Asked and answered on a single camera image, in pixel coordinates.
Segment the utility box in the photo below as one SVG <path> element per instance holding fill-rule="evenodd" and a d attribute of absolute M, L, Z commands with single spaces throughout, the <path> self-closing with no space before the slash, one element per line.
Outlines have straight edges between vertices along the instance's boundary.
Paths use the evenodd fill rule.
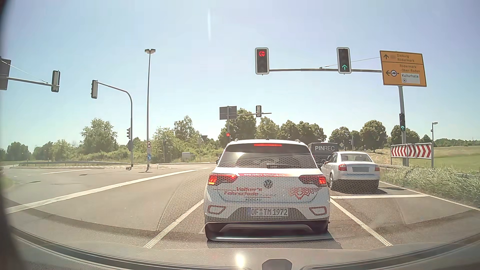
<path fill-rule="evenodd" d="M 190 160 L 191 160 L 190 152 L 182 152 L 181 161 L 186 162 L 186 161 L 190 161 Z"/>

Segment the brake light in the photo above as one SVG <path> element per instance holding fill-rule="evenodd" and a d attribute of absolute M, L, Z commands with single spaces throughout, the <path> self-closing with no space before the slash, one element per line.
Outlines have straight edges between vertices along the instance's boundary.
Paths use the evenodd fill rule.
<path fill-rule="evenodd" d="M 253 146 L 282 146 L 281 144 L 253 144 Z"/>
<path fill-rule="evenodd" d="M 209 185 L 219 185 L 221 183 L 233 183 L 238 178 L 234 174 L 211 173 L 208 177 Z"/>
<path fill-rule="evenodd" d="M 299 176 L 303 184 L 314 184 L 318 187 L 327 185 L 327 178 L 323 174 L 304 174 Z"/>

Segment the green field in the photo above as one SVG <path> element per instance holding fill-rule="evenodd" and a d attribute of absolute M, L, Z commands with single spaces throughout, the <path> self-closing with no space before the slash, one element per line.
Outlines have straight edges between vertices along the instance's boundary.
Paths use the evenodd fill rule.
<path fill-rule="evenodd" d="M 390 149 L 379 149 L 369 153 L 373 161 L 379 164 L 390 164 Z M 401 158 L 393 158 L 393 165 L 402 165 Z M 409 159 L 410 165 L 430 167 L 430 160 Z M 480 172 L 480 146 L 436 147 L 434 166 L 437 168 L 452 168 L 456 172 Z"/>

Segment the car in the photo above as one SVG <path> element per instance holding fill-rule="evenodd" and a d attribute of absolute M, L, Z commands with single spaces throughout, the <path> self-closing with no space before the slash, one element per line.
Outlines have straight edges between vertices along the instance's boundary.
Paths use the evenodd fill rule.
<path fill-rule="evenodd" d="M 332 153 L 321 166 L 328 175 L 328 186 L 332 190 L 348 187 L 350 190 L 378 189 L 380 167 L 364 152 L 338 151 Z"/>
<path fill-rule="evenodd" d="M 209 240 L 296 241 L 327 232 L 326 176 L 306 144 L 236 139 L 216 162 L 204 190 Z"/>

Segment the red and white chevron sign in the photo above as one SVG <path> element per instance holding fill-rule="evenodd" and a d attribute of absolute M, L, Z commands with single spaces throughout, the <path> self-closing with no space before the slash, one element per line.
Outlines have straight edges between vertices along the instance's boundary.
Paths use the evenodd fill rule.
<path fill-rule="evenodd" d="M 432 159 L 432 144 L 392 145 L 390 154 L 392 158 Z"/>

